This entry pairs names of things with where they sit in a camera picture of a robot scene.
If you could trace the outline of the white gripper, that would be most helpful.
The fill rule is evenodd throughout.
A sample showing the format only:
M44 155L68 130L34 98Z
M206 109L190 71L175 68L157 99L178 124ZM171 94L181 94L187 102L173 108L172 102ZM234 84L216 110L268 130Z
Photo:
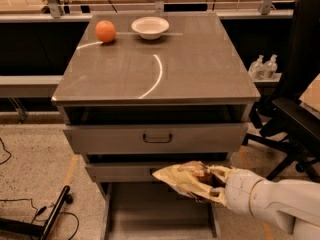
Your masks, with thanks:
M263 177L253 173L250 170L236 169L228 177L223 188L212 188L210 198L212 201L225 204L238 215L251 215L250 197L257 183L263 180Z

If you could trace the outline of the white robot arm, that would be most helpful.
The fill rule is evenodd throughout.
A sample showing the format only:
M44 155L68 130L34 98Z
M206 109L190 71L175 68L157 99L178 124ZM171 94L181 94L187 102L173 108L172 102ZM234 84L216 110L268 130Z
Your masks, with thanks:
M224 205L291 234L294 240L320 238L320 184L294 179L272 182L256 173L218 166Z

